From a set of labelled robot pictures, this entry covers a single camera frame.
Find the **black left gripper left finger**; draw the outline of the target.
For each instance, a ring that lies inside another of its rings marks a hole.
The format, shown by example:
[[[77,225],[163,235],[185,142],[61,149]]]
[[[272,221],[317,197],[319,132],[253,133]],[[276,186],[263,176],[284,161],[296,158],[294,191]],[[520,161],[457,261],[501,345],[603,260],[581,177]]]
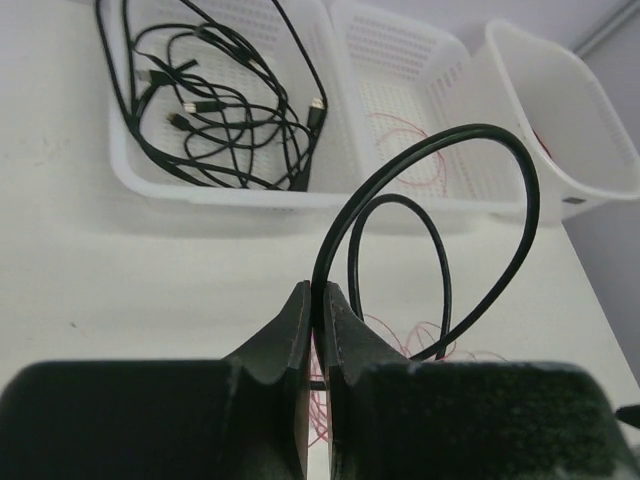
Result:
[[[5,479],[303,479],[311,292],[221,359],[47,361],[1,396]]]

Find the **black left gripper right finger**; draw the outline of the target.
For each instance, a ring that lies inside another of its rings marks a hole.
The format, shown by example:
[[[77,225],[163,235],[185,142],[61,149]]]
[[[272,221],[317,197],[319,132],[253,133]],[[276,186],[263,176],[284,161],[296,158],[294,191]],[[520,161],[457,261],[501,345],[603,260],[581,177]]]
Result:
[[[324,299],[335,479],[629,479],[633,454],[583,369],[417,362],[330,284]]]

